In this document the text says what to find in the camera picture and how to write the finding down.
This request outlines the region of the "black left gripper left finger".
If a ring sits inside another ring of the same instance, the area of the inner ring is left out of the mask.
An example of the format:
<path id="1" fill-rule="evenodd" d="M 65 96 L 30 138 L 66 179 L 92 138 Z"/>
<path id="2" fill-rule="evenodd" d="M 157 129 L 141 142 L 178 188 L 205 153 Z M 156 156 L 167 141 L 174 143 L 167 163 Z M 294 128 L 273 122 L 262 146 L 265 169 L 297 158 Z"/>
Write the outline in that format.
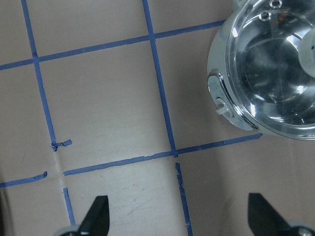
<path id="1" fill-rule="evenodd" d="M 109 233 L 108 196 L 97 196 L 78 229 L 79 236 L 107 236 Z"/>

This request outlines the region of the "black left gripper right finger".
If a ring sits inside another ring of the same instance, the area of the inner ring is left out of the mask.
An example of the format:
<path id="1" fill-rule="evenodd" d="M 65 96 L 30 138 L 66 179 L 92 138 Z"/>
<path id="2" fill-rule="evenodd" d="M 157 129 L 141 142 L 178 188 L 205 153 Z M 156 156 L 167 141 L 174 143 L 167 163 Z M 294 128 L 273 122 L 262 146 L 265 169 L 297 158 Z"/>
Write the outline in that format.
<path id="1" fill-rule="evenodd" d="M 291 227 L 260 193 L 248 195 L 248 225 L 254 236 L 288 236 Z"/>

